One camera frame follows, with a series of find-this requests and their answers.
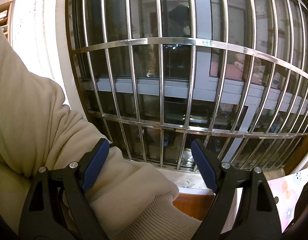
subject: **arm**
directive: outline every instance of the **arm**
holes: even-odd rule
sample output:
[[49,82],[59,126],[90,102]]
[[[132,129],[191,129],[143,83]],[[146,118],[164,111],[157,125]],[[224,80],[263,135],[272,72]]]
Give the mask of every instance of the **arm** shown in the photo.
[[[43,165],[63,168],[92,150],[104,135],[64,100],[58,84],[27,71],[0,30],[0,163],[29,178]],[[173,207],[177,195],[151,164],[126,161],[116,147],[86,193],[111,238],[190,239],[199,221]]]

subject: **sleeve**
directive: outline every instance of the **sleeve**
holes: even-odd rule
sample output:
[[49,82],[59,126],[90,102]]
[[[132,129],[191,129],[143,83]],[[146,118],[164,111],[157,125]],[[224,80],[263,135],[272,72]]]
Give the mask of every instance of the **sleeve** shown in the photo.
[[[92,150],[104,135],[64,100],[58,84],[28,72],[0,30],[0,162],[29,178],[43,165],[64,168]],[[111,238],[190,239],[200,222],[174,208],[177,196],[177,186],[154,166],[124,160],[116,147],[86,193]],[[161,209],[165,212],[158,215]],[[162,227],[164,238],[148,237],[154,225]]]

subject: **black object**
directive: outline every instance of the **black object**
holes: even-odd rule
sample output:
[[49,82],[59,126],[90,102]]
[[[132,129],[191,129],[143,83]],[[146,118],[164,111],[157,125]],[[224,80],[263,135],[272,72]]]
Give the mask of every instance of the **black object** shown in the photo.
[[[53,171],[41,167],[25,200],[19,237],[22,240],[109,239],[84,197],[93,187],[108,152],[109,143],[102,138],[78,163],[72,162],[64,169]],[[79,234],[67,228],[61,206],[62,189]]]
[[[206,186],[216,194],[210,209],[192,240],[282,238],[281,224],[272,192],[261,169],[237,170],[221,163],[203,143],[192,142],[192,155]],[[232,230],[221,234],[235,189],[243,193]]]

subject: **screw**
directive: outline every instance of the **screw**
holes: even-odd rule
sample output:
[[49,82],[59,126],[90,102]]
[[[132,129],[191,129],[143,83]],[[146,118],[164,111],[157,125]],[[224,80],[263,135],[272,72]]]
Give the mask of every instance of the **screw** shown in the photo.
[[229,163],[222,163],[222,167],[224,168],[224,169],[229,169],[230,168],[230,164]]
[[72,162],[72,163],[70,163],[70,165],[69,165],[69,167],[72,168],[72,169],[75,169],[77,166],[78,166],[78,163],[77,163],[77,162]]
[[260,167],[255,167],[254,171],[258,174],[260,174],[262,172],[262,169]]
[[40,167],[40,168],[38,169],[38,171],[39,171],[40,173],[43,173],[45,170],[46,170],[46,167]]

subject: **wooden floor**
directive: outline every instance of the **wooden floor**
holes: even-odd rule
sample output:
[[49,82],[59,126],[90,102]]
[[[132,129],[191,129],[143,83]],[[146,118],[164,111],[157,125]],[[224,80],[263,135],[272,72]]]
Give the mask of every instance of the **wooden floor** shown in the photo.
[[214,195],[180,194],[173,204],[183,213],[203,220],[214,199]]

